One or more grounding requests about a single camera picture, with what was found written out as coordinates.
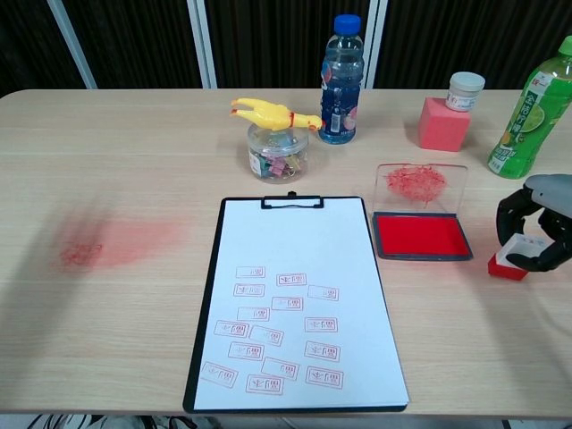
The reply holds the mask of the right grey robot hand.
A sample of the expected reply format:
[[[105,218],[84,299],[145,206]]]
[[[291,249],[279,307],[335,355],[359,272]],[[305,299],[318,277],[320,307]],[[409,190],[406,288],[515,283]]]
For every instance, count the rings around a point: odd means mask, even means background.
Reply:
[[[502,199],[497,207],[496,231],[500,244],[524,232],[526,218],[538,212],[538,224],[552,239],[535,257],[508,254],[508,261],[528,272],[548,272],[571,258],[571,176],[536,174],[521,189]]]

